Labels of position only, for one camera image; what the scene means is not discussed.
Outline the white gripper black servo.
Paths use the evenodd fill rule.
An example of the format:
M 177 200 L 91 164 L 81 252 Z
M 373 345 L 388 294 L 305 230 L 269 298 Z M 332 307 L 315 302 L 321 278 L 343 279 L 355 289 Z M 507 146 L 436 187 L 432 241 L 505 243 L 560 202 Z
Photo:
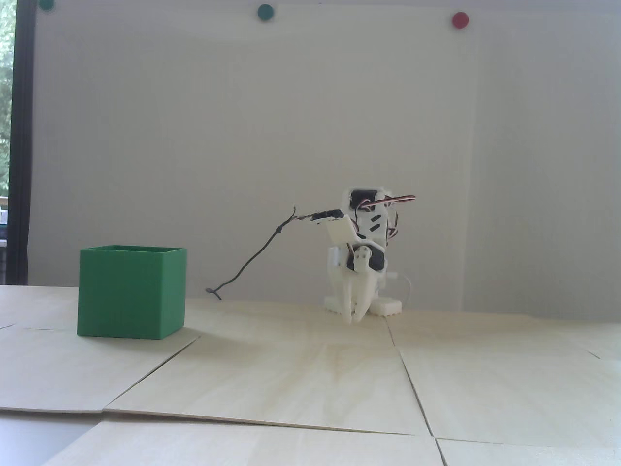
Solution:
M 385 251 L 377 244 L 332 246 L 328 249 L 327 273 L 331 280 L 342 280 L 340 314 L 343 321 L 352 322 L 354 312 L 353 320 L 360 322 L 374 299 L 377 277 L 386 273 Z

